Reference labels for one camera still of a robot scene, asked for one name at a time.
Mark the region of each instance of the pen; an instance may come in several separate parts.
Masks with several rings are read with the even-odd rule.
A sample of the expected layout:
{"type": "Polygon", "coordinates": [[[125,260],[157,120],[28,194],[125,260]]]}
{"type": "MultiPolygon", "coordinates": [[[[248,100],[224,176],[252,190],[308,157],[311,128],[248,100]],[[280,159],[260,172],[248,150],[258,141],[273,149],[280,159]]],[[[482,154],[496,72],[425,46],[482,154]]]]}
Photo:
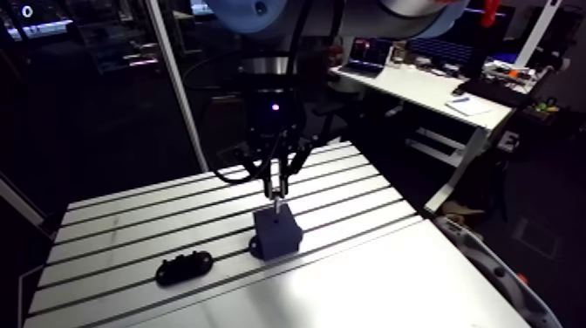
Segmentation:
{"type": "Polygon", "coordinates": [[[470,100],[470,98],[468,98],[468,97],[464,97],[464,98],[460,98],[460,99],[452,100],[452,102],[453,102],[453,103],[456,103],[456,102],[464,102],[464,101],[469,101],[469,100],[470,100]]]}

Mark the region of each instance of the white pole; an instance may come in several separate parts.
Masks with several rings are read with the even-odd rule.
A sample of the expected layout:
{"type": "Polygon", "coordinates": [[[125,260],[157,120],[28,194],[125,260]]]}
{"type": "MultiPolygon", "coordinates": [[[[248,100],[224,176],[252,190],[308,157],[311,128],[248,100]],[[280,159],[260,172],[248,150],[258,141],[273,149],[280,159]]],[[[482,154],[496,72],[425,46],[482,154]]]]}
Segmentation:
{"type": "Polygon", "coordinates": [[[181,109],[181,113],[183,114],[183,120],[185,121],[187,131],[189,132],[189,139],[191,140],[191,144],[194,147],[195,155],[197,156],[197,161],[200,164],[201,171],[207,172],[209,171],[208,163],[206,162],[206,157],[201,150],[200,135],[197,133],[197,127],[195,127],[194,118],[191,115],[191,108],[189,107],[189,102],[187,101],[185,89],[183,89],[183,84],[181,83],[181,76],[179,74],[179,70],[177,69],[177,63],[175,63],[173,49],[169,43],[169,37],[167,35],[167,29],[165,29],[163,16],[160,14],[158,0],[147,0],[146,6],[148,8],[148,14],[151,18],[151,21],[153,22],[154,31],[157,34],[157,40],[159,40],[160,52],[163,54],[165,64],[169,70],[169,76],[173,84],[173,89],[175,90],[175,95],[177,96],[179,107],[181,109]]]}
{"type": "Polygon", "coordinates": [[[560,3],[562,3],[562,0],[546,0],[545,5],[543,6],[542,14],[539,16],[539,19],[537,19],[537,23],[535,23],[535,26],[531,31],[527,42],[525,42],[525,45],[523,45],[523,49],[521,50],[519,57],[514,62],[516,67],[527,66],[531,55],[533,55],[535,48],[542,40],[543,34],[547,30],[551,19],[554,17],[557,8],[560,6],[560,3]]]}

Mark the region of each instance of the orange object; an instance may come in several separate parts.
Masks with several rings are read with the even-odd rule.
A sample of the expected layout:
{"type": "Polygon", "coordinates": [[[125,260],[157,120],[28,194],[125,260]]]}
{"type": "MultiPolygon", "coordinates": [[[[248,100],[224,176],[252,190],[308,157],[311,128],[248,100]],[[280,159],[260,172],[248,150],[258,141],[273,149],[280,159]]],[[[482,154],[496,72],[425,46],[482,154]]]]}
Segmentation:
{"type": "Polygon", "coordinates": [[[519,277],[519,279],[521,279],[521,281],[524,284],[529,285],[529,279],[527,279],[527,277],[525,277],[525,275],[523,275],[522,273],[517,273],[517,276],[519,277]]]}

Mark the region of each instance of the paper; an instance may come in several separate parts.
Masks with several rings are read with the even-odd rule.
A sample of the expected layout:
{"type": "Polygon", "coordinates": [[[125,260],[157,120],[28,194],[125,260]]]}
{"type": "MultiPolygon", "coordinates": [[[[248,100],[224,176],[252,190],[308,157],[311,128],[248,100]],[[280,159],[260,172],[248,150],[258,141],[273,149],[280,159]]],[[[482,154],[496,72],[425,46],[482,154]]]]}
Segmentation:
{"type": "Polygon", "coordinates": [[[478,115],[492,110],[492,107],[489,104],[484,104],[476,99],[468,97],[461,97],[448,101],[446,102],[446,105],[466,116],[478,115]]]}

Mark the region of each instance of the glass wall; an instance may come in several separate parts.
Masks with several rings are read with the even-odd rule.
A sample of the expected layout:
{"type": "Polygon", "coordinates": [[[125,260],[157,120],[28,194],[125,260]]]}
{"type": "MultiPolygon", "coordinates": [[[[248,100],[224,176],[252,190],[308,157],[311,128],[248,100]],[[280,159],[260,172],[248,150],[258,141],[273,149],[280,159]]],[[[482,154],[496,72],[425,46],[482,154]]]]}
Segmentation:
{"type": "MultiPolygon", "coordinates": [[[[0,4],[0,171],[44,216],[200,173],[146,2],[0,4]]],[[[180,4],[160,8],[189,65],[180,4]]]]}

